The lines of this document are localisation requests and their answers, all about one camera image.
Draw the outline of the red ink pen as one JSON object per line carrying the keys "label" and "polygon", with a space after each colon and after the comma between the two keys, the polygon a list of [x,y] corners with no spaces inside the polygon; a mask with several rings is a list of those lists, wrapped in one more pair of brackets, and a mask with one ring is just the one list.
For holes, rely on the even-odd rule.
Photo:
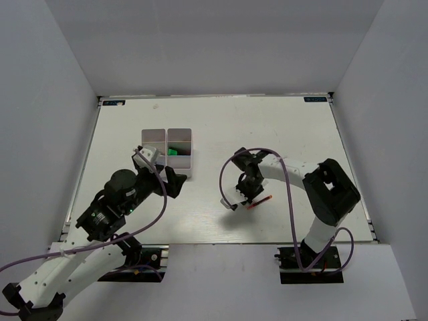
{"label": "red ink pen", "polygon": [[265,203],[266,201],[269,201],[273,196],[268,195],[267,197],[264,197],[263,199],[260,199],[259,201],[256,201],[255,203],[252,203],[246,207],[247,210],[253,209],[254,207],[257,207],[261,205],[262,203]]}

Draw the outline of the green highlighter marker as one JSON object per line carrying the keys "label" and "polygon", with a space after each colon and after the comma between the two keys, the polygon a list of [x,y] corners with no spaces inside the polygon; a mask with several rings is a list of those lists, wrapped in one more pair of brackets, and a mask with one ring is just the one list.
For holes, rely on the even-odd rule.
{"label": "green highlighter marker", "polygon": [[179,151],[177,151],[177,150],[175,150],[173,148],[169,148],[168,151],[167,151],[167,155],[168,156],[180,156],[181,154],[180,154]]}

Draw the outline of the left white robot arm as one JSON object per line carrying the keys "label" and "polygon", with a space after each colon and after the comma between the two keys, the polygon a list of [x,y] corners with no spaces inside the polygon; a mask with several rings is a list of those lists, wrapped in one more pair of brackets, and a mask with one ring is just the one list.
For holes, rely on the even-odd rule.
{"label": "left white robot arm", "polygon": [[43,256],[44,263],[29,277],[3,288],[6,300],[20,320],[57,320],[66,304],[90,284],[116,268],[138,267],[142,244],[134,234],[118,230],[152,194],[177,198],[187,180],[171,167],[167,178],[154,169],[136,167],[112,174],[90,206],[77,218],[57,252]]}

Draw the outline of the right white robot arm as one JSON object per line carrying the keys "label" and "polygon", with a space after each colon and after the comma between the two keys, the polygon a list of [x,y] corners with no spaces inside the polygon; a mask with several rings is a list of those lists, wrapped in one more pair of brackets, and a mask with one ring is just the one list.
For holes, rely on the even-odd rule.
{"label": "right white robot arm", "polygon": [[[221,202],[231,210],[250,204],[264,191],[266,181],[285,183],[290,227],[298,268],[307,272],[326,259],[326,251],[335,240],[344,218],[360,202],[355,184],[340,164],[331,158],[307,163],[284,158],[267,148],[240,148],[229,159],[240,171],[236,186],[221,190]],[[306,193],[314,212],[308,234],[297,242],[291,188]]]}

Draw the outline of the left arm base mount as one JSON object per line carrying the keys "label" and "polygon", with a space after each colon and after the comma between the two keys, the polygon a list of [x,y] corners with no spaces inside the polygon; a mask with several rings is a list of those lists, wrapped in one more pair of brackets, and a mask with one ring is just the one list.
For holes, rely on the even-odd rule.
{"label": "left arm base mount", "polygon": [[98,279],[99,282],[161,283],[169,257],[167,245],[150,245],[141,249],[140,255]]}

